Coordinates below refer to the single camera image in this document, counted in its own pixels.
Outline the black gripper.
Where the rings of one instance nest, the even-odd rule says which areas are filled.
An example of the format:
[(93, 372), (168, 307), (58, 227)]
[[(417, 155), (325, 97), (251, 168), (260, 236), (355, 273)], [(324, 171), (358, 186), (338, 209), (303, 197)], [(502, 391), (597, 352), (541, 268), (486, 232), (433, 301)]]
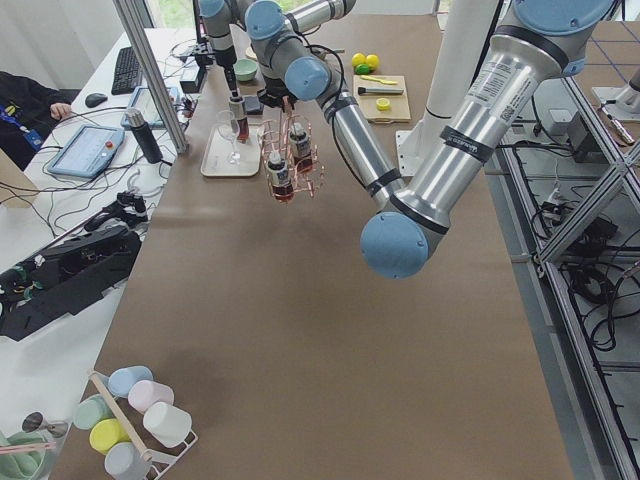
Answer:
[(229, 88), (229, 91), (232, 95), (237, 95), (238, 94), (238, 82), (237, 82), (237, 77), (236, 77), (236, 73), (234, 70), (234, 65), (224, 65), (223, 66), (223, 72), (224, 72), (224, 78), (226, 81), (226, 84)]
[(257, 97), (261, 104), (271, 108), (280, 108), (282, 111), (287, 108), (295, 109), (298, 98), (289, 91), (281, 79), (264, 76), (264, 81), (264, 87), (257, 91)]

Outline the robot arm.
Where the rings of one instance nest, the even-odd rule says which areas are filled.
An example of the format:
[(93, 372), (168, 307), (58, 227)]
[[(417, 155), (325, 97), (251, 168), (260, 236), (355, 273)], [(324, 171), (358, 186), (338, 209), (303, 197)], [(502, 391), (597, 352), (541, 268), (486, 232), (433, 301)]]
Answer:
[(232, 95), (238, 94), (233, 25), (245, 29), (268, 81), (281, 83), (299, 100), (314, 100), (327, 90), (331, 73), (303, 45), (300, 35), (349, 14), (353, 1), (313, 1), (288, 13), (275, 1), (201, 1), (199, 9), (215, 60), (224, 69)]
[(354, 99), (328, 69), (286, 44), (301, 29), (299, 19), (258, 1), (245, 27), (258, 58), (297, 98), (321, 105), (371, 194), (383, 196), (381, 212), (362, 231), (362, 254), (378, 274), (405, 278), (433, 254), (454, 205), (538, 86), (583, 68), (587, 40), (609, 8), (606, 1), (514, 1), (491, 26), (481, 2), (455, 2), (437, 67), (452, 72), (457, 112), (421, 151), (408, 184), (373, 152)]

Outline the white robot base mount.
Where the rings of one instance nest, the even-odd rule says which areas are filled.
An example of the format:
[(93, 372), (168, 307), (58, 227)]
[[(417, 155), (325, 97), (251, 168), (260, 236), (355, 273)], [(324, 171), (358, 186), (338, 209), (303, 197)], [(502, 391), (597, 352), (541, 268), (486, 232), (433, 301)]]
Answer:
[(404, 177), (412, 177), (420, 165), (419, 135), (413, 130), (398, 130), (395, 133), (395, 140), (400, 173)]

